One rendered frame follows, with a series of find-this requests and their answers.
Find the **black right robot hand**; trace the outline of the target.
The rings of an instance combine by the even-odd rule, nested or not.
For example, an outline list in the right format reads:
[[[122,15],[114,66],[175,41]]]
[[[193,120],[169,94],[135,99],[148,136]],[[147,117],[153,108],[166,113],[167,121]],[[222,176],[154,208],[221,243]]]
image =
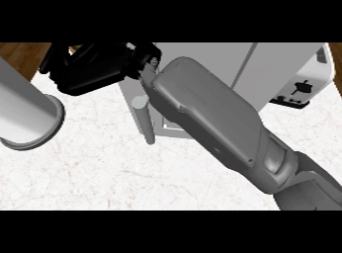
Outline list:
[[[80,96],[123,81],[141,79],[148,64],[159,66],[162,50],[151,42],[89,42],[68,53],[71,44],[54,42],[40,65],[40,73],[49,74],[58,90]]]

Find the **pale grey cabinet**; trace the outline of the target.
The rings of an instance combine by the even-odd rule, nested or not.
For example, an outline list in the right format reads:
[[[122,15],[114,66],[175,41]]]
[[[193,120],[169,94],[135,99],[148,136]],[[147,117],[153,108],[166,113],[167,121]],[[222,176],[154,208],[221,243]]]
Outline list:
[[[323,45],[323,42],[160,42],[157,48],[163,58],[157,75],[176,58],[194,59],[259,113]],[[150,96],[148,87],[144,88],[139,81],[126,79],[120,82],[120,89],[142,133],[132,100],[139,95]],[[154,108],[151,97],[150,114],[156,138],[191,138]]]

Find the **white cylinder with grey rim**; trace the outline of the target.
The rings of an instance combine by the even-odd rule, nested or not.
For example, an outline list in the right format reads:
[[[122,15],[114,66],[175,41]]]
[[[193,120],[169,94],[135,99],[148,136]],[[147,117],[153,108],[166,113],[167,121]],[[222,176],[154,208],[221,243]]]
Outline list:
[[[65,110],[60,99],[31,84],[49,42],[0,42],[0,141],[24,151],[57,135]]]

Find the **white appliance with black lever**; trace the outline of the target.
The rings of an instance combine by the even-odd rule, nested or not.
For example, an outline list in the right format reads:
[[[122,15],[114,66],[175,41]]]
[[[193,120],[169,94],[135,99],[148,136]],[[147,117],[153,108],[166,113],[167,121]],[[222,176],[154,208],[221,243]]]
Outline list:
[[[271,103],[303,109],[311,99],[332,83],[335,74],[335,61],[330,47],[326,43],[289,79]]]

